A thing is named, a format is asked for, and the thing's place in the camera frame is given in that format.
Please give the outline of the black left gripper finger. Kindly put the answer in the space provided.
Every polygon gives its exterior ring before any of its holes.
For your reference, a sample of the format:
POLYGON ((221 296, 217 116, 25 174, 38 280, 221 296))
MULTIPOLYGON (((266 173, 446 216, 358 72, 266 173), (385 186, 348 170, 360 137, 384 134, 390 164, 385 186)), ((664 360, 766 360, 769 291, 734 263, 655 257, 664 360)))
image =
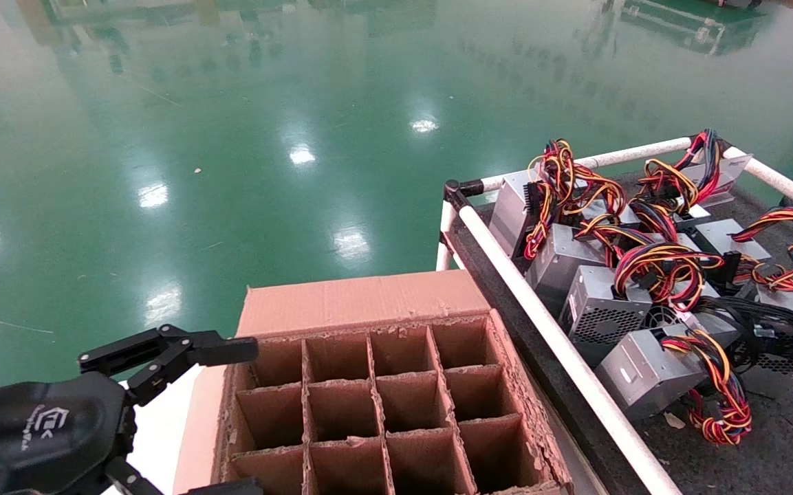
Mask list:
MULTIPOLYGON (((122 494, 163 494, 147 478, 143 477, 126 459, 113 459, 105 469, 108 481, 122 494)), ((184 494, 263 494, 260 483, 254 477, 217 483, 189 489, 184 494)))

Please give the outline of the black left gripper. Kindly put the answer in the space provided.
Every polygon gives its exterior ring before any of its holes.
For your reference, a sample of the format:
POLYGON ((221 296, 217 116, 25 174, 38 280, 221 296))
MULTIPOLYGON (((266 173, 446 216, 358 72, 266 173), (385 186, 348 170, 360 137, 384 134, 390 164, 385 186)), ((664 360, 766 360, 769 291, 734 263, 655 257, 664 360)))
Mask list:
POLYGON ((146 406, 194 366, 252 362, 256 338, 223 338, 172 324, 86 351, 82 375, 0 388, 0 494, 125 493, 138 486, 128 464, 135 406, 146 406), (116 374, 136 370, 128 392, 116 374))

